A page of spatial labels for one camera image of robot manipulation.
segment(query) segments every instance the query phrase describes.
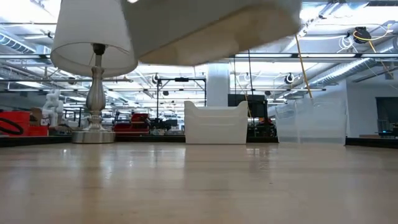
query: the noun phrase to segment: ceiling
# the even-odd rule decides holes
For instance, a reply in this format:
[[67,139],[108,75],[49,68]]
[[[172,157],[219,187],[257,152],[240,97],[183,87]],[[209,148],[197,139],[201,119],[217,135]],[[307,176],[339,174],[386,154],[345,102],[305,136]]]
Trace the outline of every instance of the ceiling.
[[[353,47],[342,49],[341,42],[348,32],[352,33],[355,27],[365,26],[370,31],[373,38],[381,37],[374,41],[377,45],[381,42],[395,36],[398,33],[398,10],[397,6],[372,6],[366,7],[367,1],[349,1],[352,4],[340,4],[331,14],[325,15],[324,19],[316,19],[322,9],[326,6],[326,1],[306,1],[303,5],[303,10],[300,15],[303,23],[303,32],[299,33],[300,47],[303,53],[346,53],[346,52],[365,52],[370,49],[369,44],[353,44]],[[36,50],[36,54],[48,54],[53,37],[56,35],[56,23],[60,9],[61,0],[4,0],[2,4],[7,7],[0,7],[0,34],[5,34],[20,43]],[[252,49],[250,53],[267,54],[267,53],[297,53],[297,45],[292,37],[286,37],[267,44],[265,46]],[[20,52],[10,49],[9,47],[0,45],[0,54],[20,54]],[[22,67],[32,74],[19,72],[19,78],[52,78],[52,79],[81,79],[78,74],[71,74],[65,71],[59,71],[53,67],[51,63],[44,64],[35,60],[19,60],[9,59],[3,62],[11,63],[15,66]],[[235,86],[235,75],[239,83],[249,88],[250,81],[248,73],[251,71],[253,78],[253,86],[255,88],[286,88],[284,84],[284,77],[292,73],[298,79],[296,84],[302,83],[302,67],[299,60],[281,62],[280,60],[256,60],[251,62],[249,69],[248,60],[240,60],[233,63],[232,60],[224,60],[223,63],[230,64],[231,87]],[[305,62],[304,68],[308,71],[308,77],[316,78],[321,72],[327,70],[337,62],[328,60],[327,62]],[[359,73],[349,80],[369,75],[371,71]],[[134,106],[142,108],[155,107],[155,91],[144,91],[144,89],[155,89],[152,83],[152,77],[157,74],[161,78],[206,78],[208,74],[208,66],[200,65],[197,67],[176,67],[176,66],[161,66],[161,65],[145,65],[140,64],[138,68],[118,79],[125,79],[128,82],[106,82],[104,86],[106,89],[132,89],[137,91],[114,91],[108,93],[109,102],[120,103],[124,106]],[[0,72],[0,77],[7,79],[9,76],[5,72]],[[383,77],[370,78],[362,83],[378,83],[389,85],[395,80],[386,80]],[[90,83],[78,82],[76,84],[51,83],[45,84],[54,88],[64,89],[82,89],[78,93],[65,92],[65,96],[80,97],[80,101],[84,100],[85,92],[83,89],[89,89]],[[12,88],[34,88],[32,86],[14,83]],[[204,92],[202,83],[188,82],[175,83],[170,82],[167,88],[173,89],[192,89],[192,91],[170,91],[169,96],[161,94],[160,98],[164,99],[163,105],[168,102],[172,105],[172,100],[175,99],[196,99],[199,104],[204,103]]]

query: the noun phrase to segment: black equipment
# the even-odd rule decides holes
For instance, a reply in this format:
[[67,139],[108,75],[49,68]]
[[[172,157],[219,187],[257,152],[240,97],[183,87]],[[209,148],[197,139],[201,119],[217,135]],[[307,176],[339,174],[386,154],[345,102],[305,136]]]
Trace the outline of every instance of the black equipment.
[[[248,105],[253,118],[268,118],[267,100],[264,95],[248,95]],[[238,106],[246,101],[244,95],[228,94],[228,106]]]
[[358,44],[366,44],[368,41],[367,40],[361,40],[356,37],[359,37],[361,39],[367,39],[370,40],[372,39],[371,34],[366,30],[366,27],[355,27],[355,35],[354,35],[354,41]]

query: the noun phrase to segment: table lamp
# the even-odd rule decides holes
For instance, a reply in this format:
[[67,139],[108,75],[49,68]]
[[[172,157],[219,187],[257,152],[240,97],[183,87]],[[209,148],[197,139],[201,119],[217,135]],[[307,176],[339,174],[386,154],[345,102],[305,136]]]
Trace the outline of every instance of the table lamp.
[[199,65],[294,35],[301,0],[123,1],[136,57]]
[[63,0],[51,60],[61,70],[93,79],[86,100],[90,125],[74,132],[72,141],[113,142],[115,134],[101,125],[102,79],[127,74],[138,64],[120,0]]

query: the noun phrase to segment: white column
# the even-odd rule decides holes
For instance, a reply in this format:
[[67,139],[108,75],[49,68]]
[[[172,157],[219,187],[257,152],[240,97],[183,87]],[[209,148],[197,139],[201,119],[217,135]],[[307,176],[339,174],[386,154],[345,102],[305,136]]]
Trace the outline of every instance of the white column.
[[229,64],[208,65],[207,106],[228,106]]

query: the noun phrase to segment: blurry white object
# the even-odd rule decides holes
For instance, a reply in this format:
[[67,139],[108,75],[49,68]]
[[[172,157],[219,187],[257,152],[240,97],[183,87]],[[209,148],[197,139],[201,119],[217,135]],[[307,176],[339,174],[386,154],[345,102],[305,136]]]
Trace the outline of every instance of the blurry white object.
[[346,103],[341,99],[299,99],[276,109],[279,142],[345,145]]
[[42,115],[43,118],[50,118],[50,127],[58,126],[58,116],[63,113],[63,102],[59,100],[60,94],[60,90],[51,90],[45,97]]
[[301,0],[122,1],[140,61],[199,65],[300,28]]
[[248,103],[237,107],[197,108],[185,102],[185,138],[188,144],[246,144]]
[[52,62],[61,70],[91,77],[93,44],[106,45],[103,77],[125,75],[137,67],[120,0],[62,1]]
[[67,125],[71,128],[77,128],[79,127],[79,122],[77,121],[68,121]]

